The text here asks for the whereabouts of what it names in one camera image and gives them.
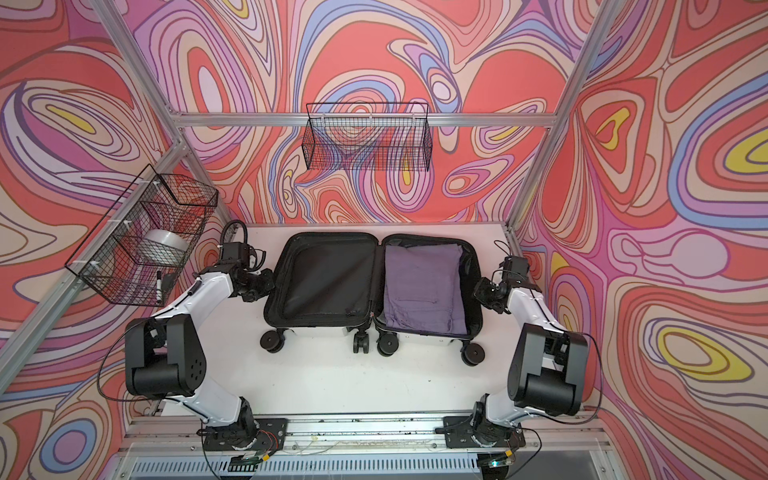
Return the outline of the purple jeans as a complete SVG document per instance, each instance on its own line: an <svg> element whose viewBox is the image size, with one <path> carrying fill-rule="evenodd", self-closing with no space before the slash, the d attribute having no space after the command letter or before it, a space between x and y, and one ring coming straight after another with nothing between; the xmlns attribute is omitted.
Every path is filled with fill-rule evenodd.
<svg viewBox="0 0 768 480"><path fill-rule="evenodd" d="M437 335L467 333L457 244L385 248L383 314L388 327Z"/></svg>

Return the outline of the black white suitcase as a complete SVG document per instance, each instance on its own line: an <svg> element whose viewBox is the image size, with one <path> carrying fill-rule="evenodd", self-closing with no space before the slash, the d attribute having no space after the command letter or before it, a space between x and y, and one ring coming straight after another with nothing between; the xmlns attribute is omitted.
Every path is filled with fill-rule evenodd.
<svg viewBox="0 0 768 480"><path fill-rule="evenodd" d="M463 249L459 274L467 333L437 335L388 327L383 314L385 248L442 244ZM260 346L277 353L289 331L329 328L352 335L354 352L376 349L383 357L393 356L408 339L456 342L462 362L474 367L485 359L483 347L475 340L483 327L482 307L473 297L480 279L477 253L462 239L393 234L379 240L365 232L299 233L287 241L278 260L276 287L264 310L270 328Z"/></svg>

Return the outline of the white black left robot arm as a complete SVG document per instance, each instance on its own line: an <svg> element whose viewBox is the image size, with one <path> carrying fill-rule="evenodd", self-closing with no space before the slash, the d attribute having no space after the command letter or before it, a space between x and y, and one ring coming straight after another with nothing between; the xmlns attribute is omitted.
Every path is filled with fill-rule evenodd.
<svg viewBox="0 0 768 480"><path fill-rule="evenodd" d="M195 414L207 435L243 449L258 435L250 404L207 374L198 328L228 299L245 303L275 288L264 267L266 252L247 242L227 242L218 261L205 268L171 304L129 323L125 332L125 377L130 394L170 400Z"/></svg>

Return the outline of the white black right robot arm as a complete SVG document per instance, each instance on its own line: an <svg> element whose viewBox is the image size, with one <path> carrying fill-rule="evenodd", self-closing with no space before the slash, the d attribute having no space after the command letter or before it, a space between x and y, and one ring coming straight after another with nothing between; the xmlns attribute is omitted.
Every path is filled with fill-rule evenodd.
<svg viewBox="0 0 768 480"><path fill-rule="evenodd" d="M483 277L474 296L481 305L518 320L520 335L504 390L477 401L470 424L476 432L514 429L529 417L556 422L581 410L590 346L582 333L566 329L529 280L529 262L508 255L501 279Z"/></svg>

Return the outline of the silver tape roll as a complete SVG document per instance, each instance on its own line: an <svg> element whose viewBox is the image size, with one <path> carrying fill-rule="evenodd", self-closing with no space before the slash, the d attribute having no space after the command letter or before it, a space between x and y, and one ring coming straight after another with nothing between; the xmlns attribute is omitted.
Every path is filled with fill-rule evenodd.
<svg viewBox="0 0 768 480"><path fill-rule="evenodd" d="M138 245L138 255L147 264L173 267L184 262L189 243L178 234L149 230Z"/></svg>

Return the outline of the black marker pen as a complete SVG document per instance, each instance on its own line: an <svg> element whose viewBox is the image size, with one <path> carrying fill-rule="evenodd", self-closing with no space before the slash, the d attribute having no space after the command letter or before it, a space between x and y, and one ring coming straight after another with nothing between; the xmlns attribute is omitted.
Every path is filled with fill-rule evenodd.
<svg viewBox="0 0 768 480"><path fill-rule="evenodd" d="M157 305L163 304L164 294L163 294L162 281L163 281L163 272L161 270L158 270L155 276L155 303Z"/></svg>

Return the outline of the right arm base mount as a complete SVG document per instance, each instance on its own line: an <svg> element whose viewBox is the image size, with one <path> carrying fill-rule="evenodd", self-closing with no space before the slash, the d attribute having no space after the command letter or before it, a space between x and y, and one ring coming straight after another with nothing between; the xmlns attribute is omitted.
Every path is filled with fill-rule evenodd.
<svg viewBox="0 0 768 480"><path fill-rule="evenodd" d="M475 421L472 416L445 416L442 425L435 428L449 449L509 448L516 451L527 445L521 428L502 427L483 417Z"/></svg>

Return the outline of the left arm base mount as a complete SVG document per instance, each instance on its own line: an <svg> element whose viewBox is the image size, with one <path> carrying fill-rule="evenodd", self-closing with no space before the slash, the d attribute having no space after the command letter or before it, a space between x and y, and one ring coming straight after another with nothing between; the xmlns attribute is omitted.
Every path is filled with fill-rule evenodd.
<svg viewBox="0 0 768 480"><path fill-rule="evenodd" d="M287 418L267 417L255 418L252 425L245 426L201 426L197 434L202 438L206 451L273 454L283 449L287 427Z"/></svg>

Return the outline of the aluminium front rail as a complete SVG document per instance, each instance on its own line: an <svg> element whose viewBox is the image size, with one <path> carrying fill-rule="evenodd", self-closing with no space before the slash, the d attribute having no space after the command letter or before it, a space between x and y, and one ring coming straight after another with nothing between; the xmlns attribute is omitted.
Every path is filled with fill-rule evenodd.
<svg viewBox="0 0 768 480"><path fill-rule="evenodd" d="M476 445L466 411L260 417L251 451L207 447L192 417L131 423L105 479L626 479L603 425L529 419Z"/></svg>

